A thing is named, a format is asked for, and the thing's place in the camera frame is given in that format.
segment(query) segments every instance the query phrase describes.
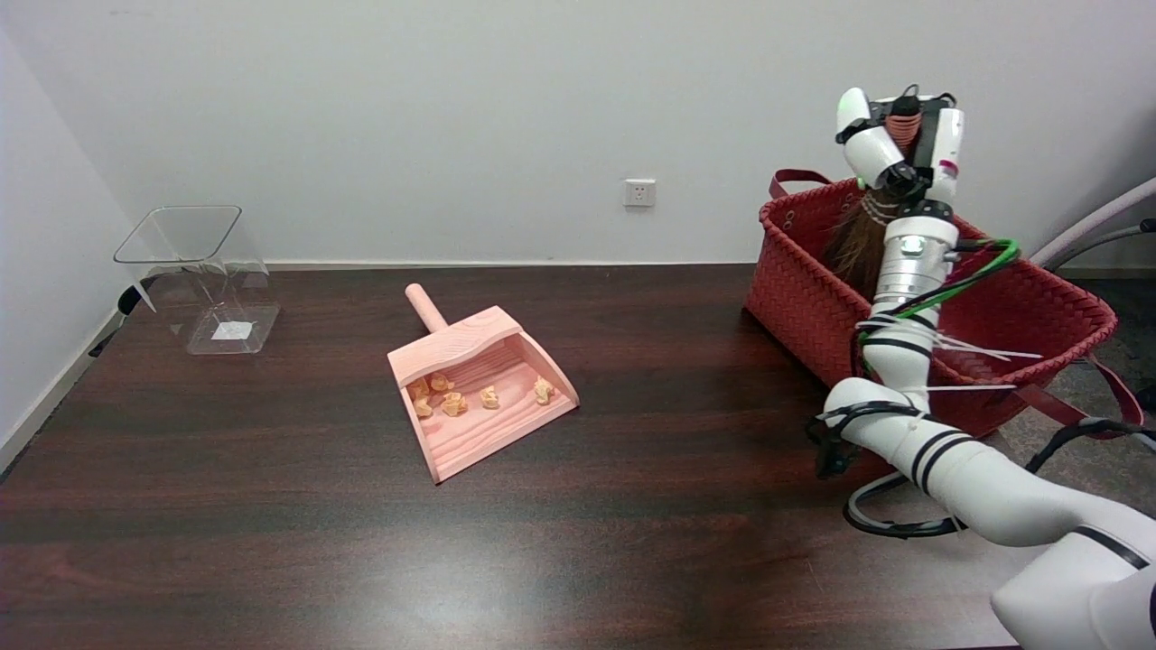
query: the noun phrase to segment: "white robotic arm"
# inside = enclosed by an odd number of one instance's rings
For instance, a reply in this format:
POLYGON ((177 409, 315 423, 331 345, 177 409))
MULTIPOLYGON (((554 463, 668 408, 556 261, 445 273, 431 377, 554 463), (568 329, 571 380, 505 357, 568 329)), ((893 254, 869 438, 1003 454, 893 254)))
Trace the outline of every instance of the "white robotic arm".
POLYGON ((904 93, 872 103, 852 89, 839 101, 837 141, 849 164, 864 184, 887 189, 902 205, 884 236, 872 306, 879 323, 862 347, 880 383, 852 377, 831 390, 820 419, 833 437, 821 443, 820 472, 845 468, 830 445, 866 448, 985 539, 1051 544, 992 596, 996 616, 1025 650, 1156 650, 1156 522, 1040 479, 929 419, 926 382, 939 309, 918 309, 903 323, 895 316, 939 290, 955 259, 951 201, 963 113, 954 98, 949 106, 932 104, 942 97, 904 93), (918 97, 925 117, 928 109, 938 113, 922 123, 917 160, 904 160, 883 126, 896 103, 911 103, 904 97, 918 97))

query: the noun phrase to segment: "white wall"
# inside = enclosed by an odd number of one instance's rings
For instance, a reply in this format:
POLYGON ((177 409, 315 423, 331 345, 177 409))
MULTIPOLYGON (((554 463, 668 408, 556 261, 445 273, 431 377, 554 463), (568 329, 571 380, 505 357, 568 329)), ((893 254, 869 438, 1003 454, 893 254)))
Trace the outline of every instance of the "white wall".
POLYGON ((62 397, 67 385, 57 390, 58 379, 75 378, 73 362, 112 315, 128 282, 112 251, 127 230, 0 32, 0 471, 62 397))
POLYGON ((275 260, 749 260, 855 84, 955 93, 958 209, 1029 251, 1156 175, 1149 0, 5 6, 129 214, 236 202, 275 260))

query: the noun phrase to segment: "dark wood tabletop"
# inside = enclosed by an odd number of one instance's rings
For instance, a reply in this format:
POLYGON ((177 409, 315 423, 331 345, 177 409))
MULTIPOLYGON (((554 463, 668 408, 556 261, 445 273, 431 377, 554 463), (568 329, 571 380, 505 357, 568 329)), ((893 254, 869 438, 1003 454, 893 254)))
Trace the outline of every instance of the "dark wood tabletop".
POLYGON ((0 645, 1010 643, 987 594, 1032 553, 844 523, 882 466, 815 479, 824 387, 741 311, 750 275, 277 273, 243 356, 142 306, 0 485, 0 645), (581 407, 432 485, 386 362, 425 334, 412 281, 451 322, 504 308, 581 407))

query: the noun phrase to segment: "dustpan handle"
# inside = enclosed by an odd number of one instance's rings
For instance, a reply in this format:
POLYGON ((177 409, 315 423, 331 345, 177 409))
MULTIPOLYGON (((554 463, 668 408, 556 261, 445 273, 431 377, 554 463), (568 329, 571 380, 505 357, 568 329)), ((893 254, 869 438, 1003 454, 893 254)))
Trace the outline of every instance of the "dustpan handle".
POLYGON ((409 304, 414 305, 414 311, 425 324, 425 327, 430 332, 437 332, 438 330, 445 330, 450 325, 442 318, 442 312, 437 310, 433 305, 433 301, 430 300, 429 294, 421 285, 410 285, 406 287, 406 297, 409 298, 409 304))

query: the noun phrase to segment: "clear plastic container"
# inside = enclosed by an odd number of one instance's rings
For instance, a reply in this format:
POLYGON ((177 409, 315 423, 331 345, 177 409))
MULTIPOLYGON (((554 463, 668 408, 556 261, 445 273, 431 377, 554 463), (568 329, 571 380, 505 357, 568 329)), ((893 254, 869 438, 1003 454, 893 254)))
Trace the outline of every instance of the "clear plastic container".
POLYGON ((188 354, 259 352, 281 311, 240 212, 156 208, 113 254, 188 354))

